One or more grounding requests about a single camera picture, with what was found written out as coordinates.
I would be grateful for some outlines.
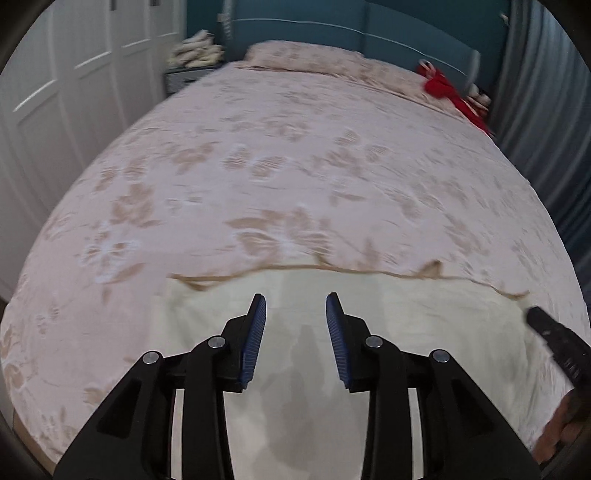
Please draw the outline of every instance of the white wardrobe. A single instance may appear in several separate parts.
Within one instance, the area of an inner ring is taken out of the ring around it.
[[[0,74],[0,297],[84,168],[164,99],[185,0],[56,0]]]

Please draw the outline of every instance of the teal wall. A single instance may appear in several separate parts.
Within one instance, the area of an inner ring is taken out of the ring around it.
[[[423,20],[478,50],[482,55],[478,86],[492,93],[508,32],[499,13],[510,15],[510,0],[372,1]],[[219,33],[216,21],[221,11],[222,0],[187,0],[187,36],[201,28]]]

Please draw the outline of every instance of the headboard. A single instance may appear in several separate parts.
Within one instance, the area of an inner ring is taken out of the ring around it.
[[[460,92],[476,80],[480,54],[438,28],[366,0],[225,0],[229,60],[265,40],[340,47],[415,70],[426,59]]]

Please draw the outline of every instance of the curtain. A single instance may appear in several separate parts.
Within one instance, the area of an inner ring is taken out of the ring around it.
[[[489,126],[548,210],[591,306],[591,72],[537,0],[512,0]]]

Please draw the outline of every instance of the human hand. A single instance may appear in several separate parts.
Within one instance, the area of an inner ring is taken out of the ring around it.
[[[573,393],[574,390],[571,390],[564,396],[558,405],[558,408],[556,408],[554,415],[546,424],[542,435],[536,442],[534,451],[532,452],[536,462],[547,462],[556,454],[558,442],[570,445],[581,432],[583,422],[573,421],[567,423],[567,416]]]

